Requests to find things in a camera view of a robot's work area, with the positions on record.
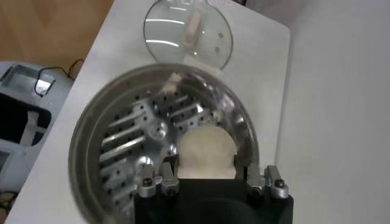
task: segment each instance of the wooden floor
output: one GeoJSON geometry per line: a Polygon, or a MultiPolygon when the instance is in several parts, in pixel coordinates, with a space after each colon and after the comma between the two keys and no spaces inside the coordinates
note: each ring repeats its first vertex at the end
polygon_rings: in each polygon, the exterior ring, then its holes
{"type": "Polygon", "coordinates": [[[113,0],[0,0],[0,61],[68,69],[85,58],[113,0]]]}

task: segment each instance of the white wall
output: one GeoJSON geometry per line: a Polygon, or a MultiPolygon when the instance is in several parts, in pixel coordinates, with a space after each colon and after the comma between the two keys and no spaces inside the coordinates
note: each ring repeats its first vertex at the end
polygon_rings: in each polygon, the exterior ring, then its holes
{"type": "Polygon", "coordinates": [[[267,1],[292,32],[277,165],[295,223],[390,223],[390,1],[267,1]]]}

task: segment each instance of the dough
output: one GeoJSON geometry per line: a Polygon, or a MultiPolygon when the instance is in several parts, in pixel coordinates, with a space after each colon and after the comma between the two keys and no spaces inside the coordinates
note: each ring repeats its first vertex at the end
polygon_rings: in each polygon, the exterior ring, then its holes
{"type": "Polygon", "coordinates": [[[236,145],[220,127],[201,126],[185,133],[179,145],[179,178],[234,179],[236,145]]]}

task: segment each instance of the stainless steel bowl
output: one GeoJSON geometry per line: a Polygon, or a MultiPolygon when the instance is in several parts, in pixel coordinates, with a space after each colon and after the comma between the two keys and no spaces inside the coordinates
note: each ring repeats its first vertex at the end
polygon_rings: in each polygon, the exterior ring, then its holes
{"type": "Polygon", "coordinates": [[[224,128],[238,148],[237,178],[258,162],[255,131],[243,105],[218,79],[185,65],[151,65],[109,83],[88,104],[74,130],[69,177],[91,223],[132,219],[137,175],[158,167],[186,131],[224,128]]]}

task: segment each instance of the black plastic base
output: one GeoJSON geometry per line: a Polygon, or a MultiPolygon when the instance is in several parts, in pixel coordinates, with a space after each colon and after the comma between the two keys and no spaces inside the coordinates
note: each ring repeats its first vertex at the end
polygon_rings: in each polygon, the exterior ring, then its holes
{"type": "Polygon", "coordinates": [[[261,198],[247,195],[245,180],[181,179],[180,192],[172,198],[161,194],[135,198],[136,224],[292,224],[291,196],[279,200],[269,192],[261,198]]]}

